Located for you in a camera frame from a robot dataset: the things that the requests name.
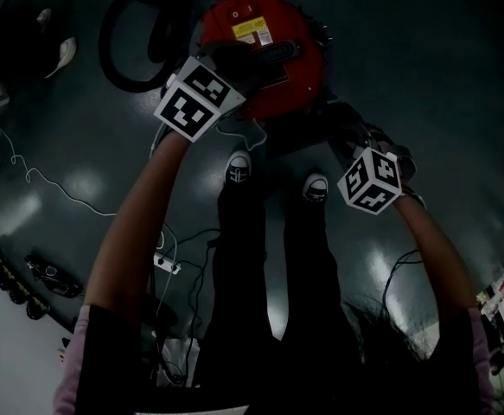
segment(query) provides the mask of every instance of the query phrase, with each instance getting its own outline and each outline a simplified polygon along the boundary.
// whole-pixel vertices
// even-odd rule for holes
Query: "black pants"
[[[267,317],[265,211],[253,185],[223,189],[219,220],[214,313],[194,384],[248,392],[250,401],[263,400],[259,405],[273,405],[273,396],[284,405],[330,404],[360,359],[340,305],[324,206],[297,199],[288,209],[284,250],[290,311],[281,342],[272,336]]]
[[[35,18],[0,10],[0,78],[44,78],[59,61],[60,43],[41,33]]]

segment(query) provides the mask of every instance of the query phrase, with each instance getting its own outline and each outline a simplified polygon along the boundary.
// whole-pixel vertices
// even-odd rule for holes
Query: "forearm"
[[[189,147],[171,133],[124,200],[113,221],[86,290],[86,304],[111,310],[137,327],[153,255],[181,161]]]
[[[436,296],[440,324],[463,309],[476,307],[467,266],[439,225],[409,195],[398,198],[394,204],[417,243]]]

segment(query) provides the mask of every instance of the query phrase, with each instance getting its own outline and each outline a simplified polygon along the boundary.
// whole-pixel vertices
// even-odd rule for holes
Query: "black hose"
[[[130,0],[113,0],[104,16],[99,31],[99,62],[105,77],[119,89],[129,93],[145,93],[165,84],[176,70],[178,62],[184,56],[185,40],[189,32],[192,0],[138,0],[141,3],[160,8],[150,34],[148,57],[153,63],[163,62],[157,75],[148,81],[132,80],[121,74],[113,64],[112,32],[118,17]]]

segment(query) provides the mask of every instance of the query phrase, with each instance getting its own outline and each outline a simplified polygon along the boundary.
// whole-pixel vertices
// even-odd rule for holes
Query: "dark gray floor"
[[[38,9],[52,8],[52,29],[75,35],[80,51],[51,80],[18,84],[0,124],[29,166],[99,210],[114,212],[147,160],[158,92],[124,93],[102,74],[98,34],[112,0],[34,1]],[[335,38],[328,77],[333,92],[410,147],[418,163],[412,185],[481,289],[499,274],[504,259],[504,0],[293,1],[328,24]],[[146,57],[155,14],[135,3],[114,36],[119,65],[133,76],[150,77],[156,69]],[[27,184],[21,164],[10,164],[7,143],[0,144],[0,247],[19,269],[22,257],[35,249],[85,283],[111,219],[67,201],[38,175]],[[236,144],[238,138],[211,133],[191,148],[169,206],[168,223],[179,238],[218,226],[216,199]],[[284,189],[314,167],[331,182],[327,229],[342,295],[380,299],[394,261],[414,247],[395,211],[372,217],[347,207],[335,189],[342,170],[326,145],[274,165],[265,164],[262,153],[257,152],[256,168],[269,193],[265,275],[275,335],[283,333],[287,316]],[[201,263],[206,240],[183,246],[180,257]],[[316,267],[309,268],[316,275]],[[195,275],[195,269],[184,269],[166,296],[181,318],[181,333],[189,323],[187,294]],[[157,277],[159,294],[167,275],[160,271]],[[67,300],[32,285],[63,318],[76,315],[81,299]],[[201,296],[205,322],[213,298],[207,275]],[[408,331],[435,320],[421,266],[404,267],[396,275],[388,304]]]

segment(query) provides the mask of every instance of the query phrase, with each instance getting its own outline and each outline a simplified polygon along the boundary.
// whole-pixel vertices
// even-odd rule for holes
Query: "white sneaker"
[[[329,193],[327,177],[316,172],[307,177],[303,184],[302,196],[305,201],[311,203],[324,203]]]
[[[64,66],[67,66],[76,53],[77,53],[77,41],[75,40],[75,37],[71,37],[65,40],[60,45],[60,62],[58,63],[58,66],[50,75],[47,75],[44,78],[47,79],[48,77],[51,77],[52,75],[57,73],[60,69],[62,69]]]
[[[245,150],[234,152],[226,163],[225,184],[247,182],[252,175],[252,158]]]
[[[41,25],[41,32],[46,31],[46,28],[50,24],[50,19],[52,18],[52,10],[50,8],[44,9],[36,18],[38,24]]]

